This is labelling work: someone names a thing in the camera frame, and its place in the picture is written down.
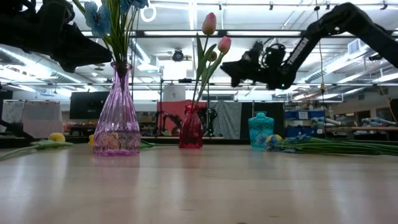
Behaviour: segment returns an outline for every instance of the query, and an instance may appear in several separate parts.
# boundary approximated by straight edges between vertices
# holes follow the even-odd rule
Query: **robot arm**
[[[111,52],[85,37],[76,24],[73,5],[67,0],[7,0],[0,8],[0,44],[51,56],[66,72],[76,67],[110,62]],[[21,11],[22,6],[28,10]]]
[[[233,87],[238,86],[241,80],[249,79],[266,83],[271,90],[286,90],[293,84],[297,70],[319,40],[344,32],[349,32],[368,44],[379,54],[377,58],[385,58],[398,67],[398,43],[384,28],[373,23],[364,11],[348,2],[336,6],[319,21],[310,24],[286,61],[283,61],[285,46],[274,44],[266,48],[263,56],[265,61],[259,64],[259,55],[262,54],[262,47],[259,45],[262,43],[256,42],[251,50],[245,52],[241,60],[225,62],[221,69],[231,77]]]

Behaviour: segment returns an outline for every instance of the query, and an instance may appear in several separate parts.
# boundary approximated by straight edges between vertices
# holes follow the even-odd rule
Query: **blue flower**
[[[130,10],[131,0],[120,0],[120,13],[124,14]]]
[[[100,38],[111,32],[111,13],[105,6],[104,0],[102,2],[103,4],[99,9],[94,1],[85,2],[86,25],[91,28],[93,36]]]
[[[145,6],[149,6],[148,0],[132,0],[132,5],[139,9],[143,9],[145,8]]]

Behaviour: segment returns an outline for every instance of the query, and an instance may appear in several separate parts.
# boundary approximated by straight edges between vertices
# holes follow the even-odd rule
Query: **vase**
[[[266,117],[265,111],[255,113],[249,118],[249,135],[252,149],[266,150],[267,138],[274,133],[274,119]]]
[[[185,106],[185,118],[181,125],[178,147],[181,149],[200,149],[203,146],[203,132],[198,116],[198,105]]]
[[[139,154],[141,134],[129,91],[129,63],[111,63],[113,85],[105,101],[94,133],[97,156],[133,156]]]

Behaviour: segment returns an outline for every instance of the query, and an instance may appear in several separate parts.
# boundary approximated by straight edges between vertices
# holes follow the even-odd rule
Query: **yellow flower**
[[[90,141],[88,142],[88,144],[89,144],[91,147],[94,147],[94,134],[88,136],[88,138],[90,139]]]
[[[61,133],[52,133],[49,135],[49,140],[65,142],[65,136]]]

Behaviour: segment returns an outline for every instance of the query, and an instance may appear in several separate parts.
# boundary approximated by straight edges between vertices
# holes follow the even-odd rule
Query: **pink glass vase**
[[[141,134],[129,91],[129,63],[111,63],[113,85],[94,133],[94,154],[133,156],[139,154]]]
[[[203,146],[203,131],[200,118],[198,116],[197,105],[185,106],[186,115],[182,122],[180,140],[178,147],[181,149],[200,149]]]

